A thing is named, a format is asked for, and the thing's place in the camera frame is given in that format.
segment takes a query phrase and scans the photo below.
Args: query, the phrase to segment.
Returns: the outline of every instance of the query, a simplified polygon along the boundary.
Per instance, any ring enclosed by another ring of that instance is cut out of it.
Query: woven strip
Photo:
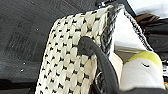
[[[97,58],[78,55],[78,41],[82,36],[89,36],[102,46],[100,38],[110,8],[56,20],[49,34],[35,94],[88,94],[97,70]]]

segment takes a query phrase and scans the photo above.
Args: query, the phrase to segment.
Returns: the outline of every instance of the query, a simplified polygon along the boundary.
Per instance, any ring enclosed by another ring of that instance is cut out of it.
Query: black fabric
[[[168,19],[141,22],[147,41],[162,60],[168,60]]]

